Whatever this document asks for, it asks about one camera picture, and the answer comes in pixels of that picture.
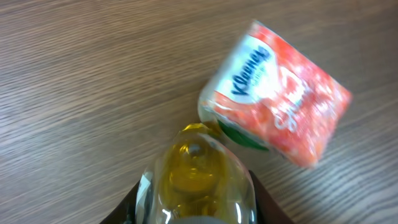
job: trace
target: wood grain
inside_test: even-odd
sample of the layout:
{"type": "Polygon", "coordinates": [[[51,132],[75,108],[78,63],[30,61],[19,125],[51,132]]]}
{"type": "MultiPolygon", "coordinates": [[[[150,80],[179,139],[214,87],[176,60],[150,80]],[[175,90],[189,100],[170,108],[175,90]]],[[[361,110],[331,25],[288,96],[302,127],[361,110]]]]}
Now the wood grain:
{"type": "Polygon", "coordinates": [[[302,170],[228,147],[297,223],[395,223],[396,0],[0,2],[0,222],[99,223],[258,19],[354,94],[302,170]]]}

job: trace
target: kleenex logo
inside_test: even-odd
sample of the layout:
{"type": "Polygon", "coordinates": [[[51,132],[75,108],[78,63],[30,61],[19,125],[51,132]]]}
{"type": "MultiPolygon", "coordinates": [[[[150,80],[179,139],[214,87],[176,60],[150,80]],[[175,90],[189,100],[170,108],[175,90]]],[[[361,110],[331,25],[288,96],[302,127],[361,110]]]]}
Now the kleenex logo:
{"type": "Polygon", "coordinates": [[[247,90],[257,67],[261,62],[267,61],[269,57],[270,53],[264,47],[258,46],[258,49],[250,54],[250,58],[241,69],[241,73],[233,76],[234,89],[231,90],[232,94],[248,95],[247,90]]]}

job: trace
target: dark object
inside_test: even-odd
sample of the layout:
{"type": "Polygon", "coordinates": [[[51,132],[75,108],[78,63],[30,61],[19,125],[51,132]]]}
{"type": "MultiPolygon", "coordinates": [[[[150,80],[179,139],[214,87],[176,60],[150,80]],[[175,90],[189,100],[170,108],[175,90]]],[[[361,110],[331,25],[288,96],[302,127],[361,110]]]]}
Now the dark object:
{"type": "MultiPolygon", "coordinates": [[[[256,193],[258,224],[293,224],[293,221],[279,208],[264,186],[262,186],[256,175],[254,175],[251,170],[249,173],[253,181],[254,191],[256,193]]],[[[100,224],[135,223],[134,214],[136,210],[136,195],[138,186],[139,182],[100,224]]]]}

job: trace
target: orange packaging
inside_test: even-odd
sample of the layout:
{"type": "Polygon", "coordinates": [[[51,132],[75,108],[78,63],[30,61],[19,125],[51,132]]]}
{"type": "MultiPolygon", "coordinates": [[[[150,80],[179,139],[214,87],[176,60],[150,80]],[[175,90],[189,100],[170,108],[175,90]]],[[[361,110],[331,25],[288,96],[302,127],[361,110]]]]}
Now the orange packaging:
{"type": "Polygon", "coordinates": [[[254,22],[203,90],[199,106],[294,164],[314,167],[350,101],[336,80],[254,22]]]}

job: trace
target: white label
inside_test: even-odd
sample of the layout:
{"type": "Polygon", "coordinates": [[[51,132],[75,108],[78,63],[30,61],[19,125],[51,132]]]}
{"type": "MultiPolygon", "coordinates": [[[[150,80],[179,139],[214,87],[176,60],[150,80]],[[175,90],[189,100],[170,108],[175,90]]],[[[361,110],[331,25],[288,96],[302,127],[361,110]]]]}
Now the white label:
{"type": "Polygon", "coordinates": [[[237,103],[256,103],[272,97],[278,88],[274,51],[263,41],[246,35],[220,68],[215,90],[237,103]]]}

